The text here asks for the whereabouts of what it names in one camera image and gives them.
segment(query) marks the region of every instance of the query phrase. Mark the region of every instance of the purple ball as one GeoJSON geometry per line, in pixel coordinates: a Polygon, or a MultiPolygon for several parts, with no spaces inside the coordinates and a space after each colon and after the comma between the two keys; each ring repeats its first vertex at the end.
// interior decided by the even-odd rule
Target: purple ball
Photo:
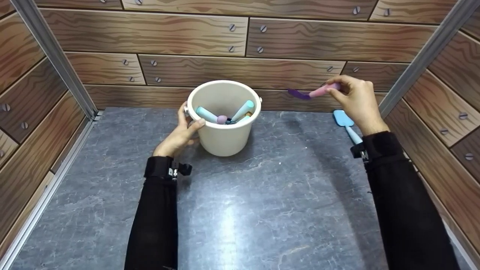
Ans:
{"type": "Polygon", "coordinates": [[[220,115],[216,118],[216,123],[220,125],[224,125],[227,122],[227,116],[225,115],[220,115]]]}

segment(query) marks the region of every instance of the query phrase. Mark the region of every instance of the left hand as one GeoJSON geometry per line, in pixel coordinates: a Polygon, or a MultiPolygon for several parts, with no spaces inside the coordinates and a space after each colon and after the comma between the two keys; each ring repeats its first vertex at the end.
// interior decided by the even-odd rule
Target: left hand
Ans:
{"type": "Polygon", "coordinates": [[[195,143],[195,140],[192,140],[192,136],[205,126],[205,119],[200,119],[188,127],[188,123],[192,121],[191,117],[185,117],[183,113],[183,107],[187,102],[184,102],[178,111],[179,124],[178,126],[168,135],[168,137],[161,142],[153,152],[154,156],[159,157],[175,157],[180,154],[183,148],[187,145],[192,145],[195,143]]]}

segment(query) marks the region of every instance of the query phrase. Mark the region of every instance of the teal handle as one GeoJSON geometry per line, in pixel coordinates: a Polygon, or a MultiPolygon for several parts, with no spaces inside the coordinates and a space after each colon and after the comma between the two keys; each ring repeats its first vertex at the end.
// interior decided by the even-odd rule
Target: teal handle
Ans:
{"type": "Polygon", "coordinates": [[[363,142],[360,136],[351,127],[345,126],[345,129],[347,130],[348,135],[350,135],[350,138],[356,145],[363,142]]]}

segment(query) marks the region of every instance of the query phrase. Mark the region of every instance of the bucket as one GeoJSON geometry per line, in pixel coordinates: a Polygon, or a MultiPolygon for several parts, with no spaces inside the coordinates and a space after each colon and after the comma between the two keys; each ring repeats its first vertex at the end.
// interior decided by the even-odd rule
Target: bucket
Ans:
{"type": "Polygon", "coordinates": [[[200,143],[205,150],[219,157],[240,152],[247,144],[253,121],[260,114],[262,100],[250,87],[227,80],[204,83],[190,93],[185,111],[195,121],[201,119],[195,112],[200,106],[217,116],[232,117],[248,100],[255,104],[255,111],[250,118],[230,125],[206,121],[205,126],[198,131],[200,143]]]}

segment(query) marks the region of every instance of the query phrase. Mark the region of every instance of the wood grain pattern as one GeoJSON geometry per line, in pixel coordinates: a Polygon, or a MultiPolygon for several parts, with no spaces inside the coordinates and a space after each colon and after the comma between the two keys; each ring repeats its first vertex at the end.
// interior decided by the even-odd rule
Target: wood grain pattern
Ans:
{"type": "Polygon", "coordinates": [[[0,127],[22,143],[66,90],[57,71],[45,58],[0,96],[0,104],[9,104],[11,108],[0,110],[0,127]],[[21,127],[22,122],[28,124],[27,129],[21,127]]]}
{"type": "Polygon", "coordinates": [[[410,62],[435,26],[250,19],[247,56],[410,62]],[[267,26],[262,33],[260,27],[267,26]],[[258,47],[264,51],[258,53],[258,47]]]}
{"type": "Polygon", "coordinates": [[[458,32],[428,68],[480,110],[480,42],[458,32]]]}
{"type": "Polygon", "coordinates": [[[480,125],[480,113],[428,70],[404,99],[449,147],[480,125]],[[467,119],[459,118],[462,112],[468,113],[467,119]],[[443,135],[442,128],[448,129],[448,133],[443,135]]]}
{"type": "Polygon", "coordinates": [[[380,0],[370,21],[440,24],[456,0],[380,0]]]}
{"type": "Polygon", "coordinates": [[[84,84],[145,85],[136,54],[97,52],[65,54],[84,84]]]}
{"type": "Polygon", "coordinates": [[[67,92],[0,170],[0,239],[4,239],[84,113],[67,92]]]}
{"type": "Polygon", "coordinates": [[[462,30],[480,40],[480,8],[477,8],[473,15],[463,25],[462,30]]]}
{"type": "Polygon", "coordinates": [[[311,90],[340,74],[345,65],[344,61],[167,55],[140,55],[140,62],[149,85],[197,87],[213,80],[233,80],[253,88],[311,90]]]}
{"type": "Polygon", "coordinates": [[[30,215],[30,213],[32,213],[33,209],[35,208],[35,205],[38,203],[40,197],[42,197],[45,189],[53,180],[54,176],[55,175],[52,172],[47,172],[47,175],[45,176],[45,178],[43,178],[42,182],[36,189],[35,193],[33,193],[32,197],[28,201],[22,213],[18,216],[12,228],[8,231],[5,239],[3,239],[3,241],[0,241],[0,258],[3,257],[3,255],[5,255],[8,248],[15,240],[15,237],[21,230],[25,221],[28,219],[28,216],[30,215]]]}
{"type": "Polygon", "coordinates": [[[375,91],[388,92],[407,67],[400,63],[347,62],[342,74],[371,81],[375,91]]]}
{"type": "MultiPolygon", "coordinates": [[[[194,88],[158,86],[99,86],[85,85],[99,110],[106,107],[162,107],[178,108],[194,88]]],[[[262,110],[325,111],[340,106],[330,96],[301,100],[290,96],[286,90],[255,89],[263,99],[262,110]]],[[[377,93],[380,102],[385,93],[377,93]]]]}
{"type": "Polygon", "coordinates": [[[423,175],[421,175],[421,173],[419,173],[419,176],[422,179],[422,182],[425,185],[425,188],[427,189],[427,192],[430,195],[430,198],[432,199],[433,204],[437,208],[438,213],[440,214],[442,219],[445,221],[447,226],[450,228],[450,230],[453,232],[453,234],[455,235],[459,243],[462,245],[468,257],[470,257],[470,259],[472,259],[475,266],[477,266],[477,268],[480,269],[480,255],[475,250],[475,247],[468,240],[467,236],[463,233],[458,223],[455,222],[454,218],[448,212],[445,205],[440,201],[440,199],[435,194],[435,192],[433,192],[432,187],[430,187],[427,180],[425,180],[425,178],[423,177],[423,175]]]}
{"type": "Polygon", "coordinates": [[[75,144],[75,142],[77,141],[78,137],[80,137],[80,134],[82,133],[82,131],[84,130],[84,128],[86,127],[86,125],[88,124],[88,119],[87,118],[84,118],[82,120],[82,122],[80,123],[80,125],[77,127],[77,129],[75,130],[75,133],[73,133],[73,135],[70,137],[70,140],[68,141],[67,145],[65,146],[65,148],[63,148],[62,152],[60,153],[59,157],[57,158],[57,160],[53,163],[53,166],[52,168],[50,169],[53,173],[57,173],[59,168],[60,168],[60,165],[62,164],[62,162],[65,160],[65,158],[67,157],[68,153],[70,152],[70,150],[72,149],[73,145],[75,144]]]}
{"type": "Polygon", "coordinates": [[[64,50],[243,56],[248,18],[42,9],[64,50]],[[235,31],[229,25],[235,24],[235,31]]]}
{"type": "Polygon", "coordinates": [[[35,0],[39,7],[113,9],[121,10],[120,0],[35,0]]]}
{"type": "Polygon", "coordinates": [[[0,20],[0,94],[43,56],[17,13],[0,20]]]}
{"type": "Polygon", "coordinates": [[[480,182],[480,129],[467,135],[451,150],[463,166],[480,182]],[[466,154],[473,154],[473,159],[466,159],[466,154]]]}
{"type": "Polygon", "coordinates": [[[375,2],[375,0],[143,0],[142,5],[138,5],[135,0],[123,0],[123,5],[127,10],[367,20],[375,2]],[[352,12],[355,6],[360,7],[360,13],[357,15],[352,12]]]}
{"type": "Polygon", "coordinates": [[[4,154],[3,157],[0,158],[0,168],[5,162],[7,162],[8,158],[13,154],[17,147],[18,144],[0,129],[0,150],[2,150],[4,154]]]}
{"type": "Polygon", "coordinates": [[[480,250],[480,185],[401,100],[385,118],[465,235],[480,250]]]}

